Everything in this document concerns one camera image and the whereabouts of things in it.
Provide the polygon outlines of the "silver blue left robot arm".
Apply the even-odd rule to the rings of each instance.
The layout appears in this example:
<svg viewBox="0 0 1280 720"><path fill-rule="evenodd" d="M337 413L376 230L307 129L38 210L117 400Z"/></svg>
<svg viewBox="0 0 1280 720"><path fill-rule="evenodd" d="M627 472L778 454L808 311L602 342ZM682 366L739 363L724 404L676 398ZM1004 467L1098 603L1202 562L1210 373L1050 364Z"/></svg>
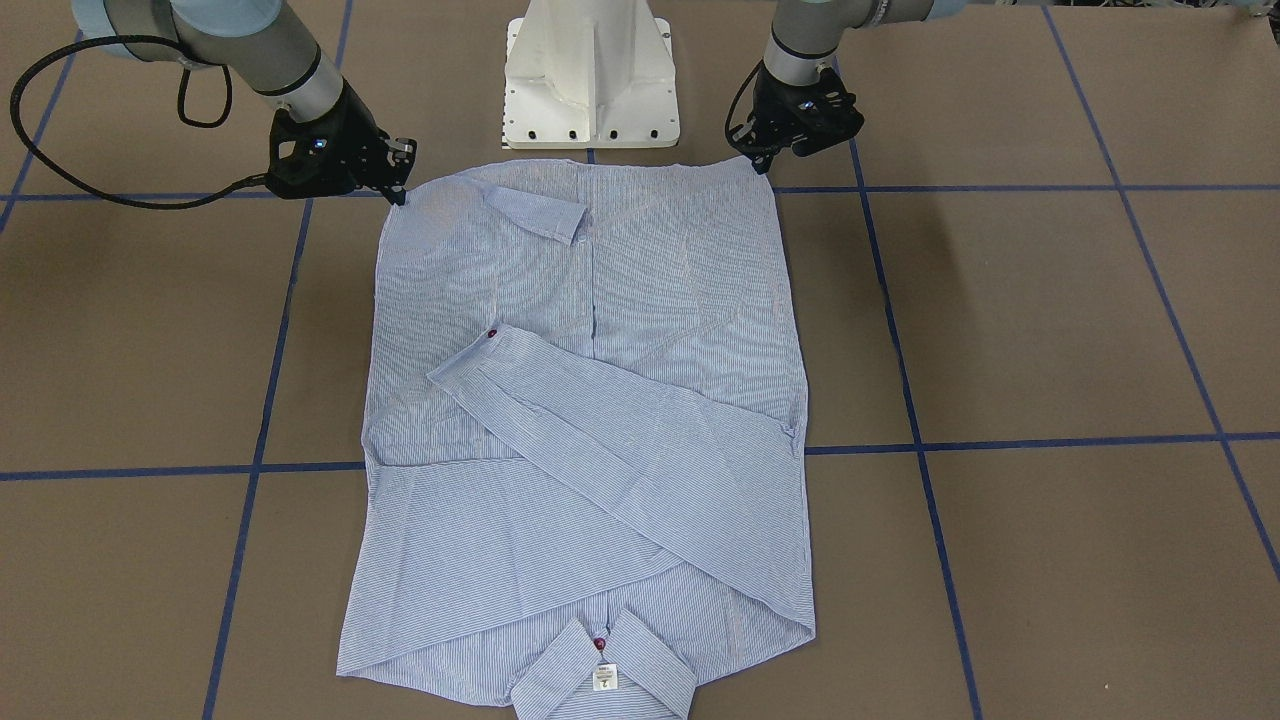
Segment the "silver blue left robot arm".
<svg viewBox="0 0 1280 720"><path fill-rule="evenodd" d="M965 1L780 1L762 59L724 118L724 140L767 174L785 150L809 158L855 138L865 124L836 69L851 29L950 18Z"/></svg>

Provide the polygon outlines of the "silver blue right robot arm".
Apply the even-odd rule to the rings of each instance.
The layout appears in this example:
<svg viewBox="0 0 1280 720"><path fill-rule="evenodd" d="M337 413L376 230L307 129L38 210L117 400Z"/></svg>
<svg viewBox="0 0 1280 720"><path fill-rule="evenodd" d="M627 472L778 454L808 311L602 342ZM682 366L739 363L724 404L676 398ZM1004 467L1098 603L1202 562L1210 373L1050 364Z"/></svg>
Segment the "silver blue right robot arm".
<svg viewBox="0 0 1280 720"><path fill-rule="evenodd" d="M375 122L287 1L73 1L113 54L236 73L274 111L260 178L279 199L379 192L404 204L417 145Z"/></svg>

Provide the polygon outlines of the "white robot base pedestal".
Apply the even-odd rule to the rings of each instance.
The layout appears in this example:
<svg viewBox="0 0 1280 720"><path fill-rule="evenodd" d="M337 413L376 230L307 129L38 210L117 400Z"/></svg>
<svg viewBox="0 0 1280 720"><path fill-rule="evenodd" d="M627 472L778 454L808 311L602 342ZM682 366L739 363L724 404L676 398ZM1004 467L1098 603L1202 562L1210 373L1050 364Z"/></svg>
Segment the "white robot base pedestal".
<svg viewBox="0 0 1280 720"><path fill-rule="evenodd" d="M500 141L517 151L681 138L671 24L646 1L532 1L506 27Z"/></svg>

